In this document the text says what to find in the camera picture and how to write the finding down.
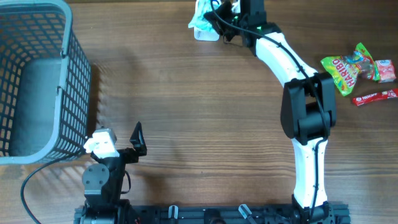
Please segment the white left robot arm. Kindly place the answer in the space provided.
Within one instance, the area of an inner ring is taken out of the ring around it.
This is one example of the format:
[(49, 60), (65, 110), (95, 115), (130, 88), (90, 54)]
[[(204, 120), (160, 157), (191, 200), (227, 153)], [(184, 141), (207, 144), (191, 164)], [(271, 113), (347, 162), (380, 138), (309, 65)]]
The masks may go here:
[(139, 162), (147, 154), (147, 147), (142, 133), (142, 124), (137, 122), (130, 137), (132, 147), (116, 149), (117, 137), (111, 128), (100, 128), (84, 144), (84, 149), (96, 161), (82, 175), (85, 203), (77, 208), (74, 223), (140, 223), (138, 213), (128, 199), (121, 195), (126, 177), (131, 185), (131, 178), (126, 171), (127, 164)]

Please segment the teal tissue pack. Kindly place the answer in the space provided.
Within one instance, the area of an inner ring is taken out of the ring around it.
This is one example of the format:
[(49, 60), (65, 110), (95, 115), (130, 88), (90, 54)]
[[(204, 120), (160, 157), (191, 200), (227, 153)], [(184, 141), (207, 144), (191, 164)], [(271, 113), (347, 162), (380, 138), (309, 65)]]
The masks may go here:
[(212, 11), (210, 2), (213, 3), (213, 7), (215, 9), (218, 9), (221, 5), (220, 0), (198, 0), (196, 2), (195, 13), (191, 21), (188, 23), (189, 29), (197, 28), (210, 33), (216, 33), (212, 25), (204, 17), (205, 13)]

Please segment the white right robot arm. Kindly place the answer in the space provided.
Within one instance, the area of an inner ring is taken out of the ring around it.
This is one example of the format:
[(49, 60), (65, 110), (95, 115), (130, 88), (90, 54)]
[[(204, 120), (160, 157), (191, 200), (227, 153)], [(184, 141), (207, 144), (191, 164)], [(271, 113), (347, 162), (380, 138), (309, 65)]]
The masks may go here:
[(281, 29), (267, 21), (262, 1), (209, 2), (206, 22), (219, 35), (243, 44), (264, 62), (283, 87), (280, 123), (292, 141), (295, 188), (292, 202), (265, 208), (265, 220), (284, 223), (333, 223), (333, 207), (325, 192), (325, 151), (336, 123), (333, 79), (308, 66), (290, 47)]

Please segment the Haribo gummy bag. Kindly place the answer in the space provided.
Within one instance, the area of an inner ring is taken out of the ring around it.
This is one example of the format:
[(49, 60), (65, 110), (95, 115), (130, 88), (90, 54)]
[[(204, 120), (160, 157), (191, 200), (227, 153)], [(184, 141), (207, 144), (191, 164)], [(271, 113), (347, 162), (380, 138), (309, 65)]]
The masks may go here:
[(380, 80), (376, 61), (362, 43), (356, 46), (352, 55), (325, 57), (321, 64), (333, 77), (334, 84), (343, 96), (351, 94), (358, 77)]

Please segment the red Nescafe stick sachet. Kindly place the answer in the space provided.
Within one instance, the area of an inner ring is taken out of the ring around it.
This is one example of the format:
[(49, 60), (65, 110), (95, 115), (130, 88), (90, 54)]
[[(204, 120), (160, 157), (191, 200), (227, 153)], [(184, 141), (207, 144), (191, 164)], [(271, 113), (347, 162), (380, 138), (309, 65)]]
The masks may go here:
[(360, 96), (352, 99), (356, 106), (362, 106), (375, 101), (387, 100), (390, 98), (397, 98), (397, 89), (382, 91), (379, 93), (372, 93), (370, 95)]

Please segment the red small candy packet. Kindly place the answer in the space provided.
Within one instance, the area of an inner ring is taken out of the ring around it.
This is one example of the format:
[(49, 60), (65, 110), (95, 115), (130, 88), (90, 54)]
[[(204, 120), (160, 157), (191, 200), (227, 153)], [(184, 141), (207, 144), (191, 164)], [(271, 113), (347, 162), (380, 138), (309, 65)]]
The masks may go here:
[(397, 77), (392, 60), (376, 60), (379, 83), (393, 82)]

